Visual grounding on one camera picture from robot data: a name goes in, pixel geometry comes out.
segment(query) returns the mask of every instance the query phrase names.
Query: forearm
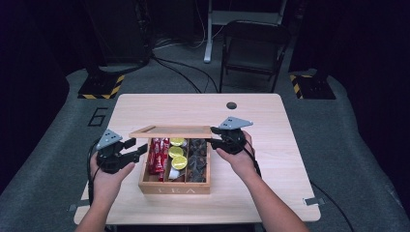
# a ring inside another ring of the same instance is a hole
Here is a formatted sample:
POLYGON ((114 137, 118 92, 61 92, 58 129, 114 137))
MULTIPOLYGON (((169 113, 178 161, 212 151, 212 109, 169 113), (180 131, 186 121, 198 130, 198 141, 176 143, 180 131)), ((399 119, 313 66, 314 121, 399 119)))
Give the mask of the forearm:
POLYGON ((268 232, 308 231, 299 217, 256 174, 243 178, 268 232))
POLYGON ((75 232, 103 232, 110 208, 107 204, 94 202, 75 232))

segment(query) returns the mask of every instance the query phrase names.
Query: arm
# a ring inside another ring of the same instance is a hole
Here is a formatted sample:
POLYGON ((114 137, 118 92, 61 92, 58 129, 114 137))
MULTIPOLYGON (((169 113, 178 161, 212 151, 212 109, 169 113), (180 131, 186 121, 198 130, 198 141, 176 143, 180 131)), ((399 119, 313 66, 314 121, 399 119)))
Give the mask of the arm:
MULTIPOLYGON (((246 149, 251 152, 251 137, 246 131, 244 134, 249 142, 246 149)), ((308 231, 299 217, 259 177, 245 151, 231 155, 217 149, 217 153, 231 164, 232 169, 247 186, 267 231, 308 231)))
POLYGON ((109 210, 118 195, 123 180, 132 172, 135 163, 131 162, 115 174, 108 174, 98 170, 96 155, 91 158, 91 173, 97 172, 94 180, 94 201, 76 232, 104 231, 109 210))

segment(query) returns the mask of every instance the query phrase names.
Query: wooden box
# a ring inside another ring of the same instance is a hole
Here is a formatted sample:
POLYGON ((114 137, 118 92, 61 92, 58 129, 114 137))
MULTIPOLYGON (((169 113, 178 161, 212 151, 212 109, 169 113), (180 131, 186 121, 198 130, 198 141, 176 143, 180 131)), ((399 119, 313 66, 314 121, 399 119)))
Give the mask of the wooden box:
POLYGON ((148 153, 138 182, 141 191, 144 194, 209 194, 211 145, 205 138, 211 136, 209 126, 149 126, 130 133, 130 137, 148 138, 148 153), (161 167, 158 153, 166 157, 163 172, 156 172, 157 167, 161 167), (176 169, 183 165, 179 166, 174 160, 185 162, 185 168, 176 169))

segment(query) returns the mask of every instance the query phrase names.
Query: dark round object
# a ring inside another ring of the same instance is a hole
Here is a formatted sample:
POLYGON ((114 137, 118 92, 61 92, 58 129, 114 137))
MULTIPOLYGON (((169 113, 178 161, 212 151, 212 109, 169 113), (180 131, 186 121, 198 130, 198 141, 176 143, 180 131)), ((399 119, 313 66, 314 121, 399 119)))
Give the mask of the dark round object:
POLYGON ((232 102, 232 101, 230 101, 226 104, 226 107, 228 107, 228 109, 236 109, 237 106, 238 105, 235 102, 232 102))

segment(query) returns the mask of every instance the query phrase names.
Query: yellow lemon slice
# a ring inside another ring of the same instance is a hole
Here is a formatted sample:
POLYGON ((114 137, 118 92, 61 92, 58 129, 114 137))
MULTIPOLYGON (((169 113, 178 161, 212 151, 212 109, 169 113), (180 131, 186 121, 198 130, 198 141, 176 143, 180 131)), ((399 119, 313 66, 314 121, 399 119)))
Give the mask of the yellow lemon slice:
POLYGON ((171 162, 172 167, 174 167, 177 170, 181 170, 184 167, 186 167, 187 163, 188 163, 188 161, 187 161, 187 158, 185 158, 185 157, 176 157, 176 158, 172 159, 172 162, 171 162))
POLYGON ((173 146, 181 146, 184 144, 185 139, 184 138, 170 138, 169 142, 173 145, 173 146))
POLYGON ((184 155, 184 150, 180 147, 170 147, 168 149, 168 155, 172 158, 181 157, 184 155))

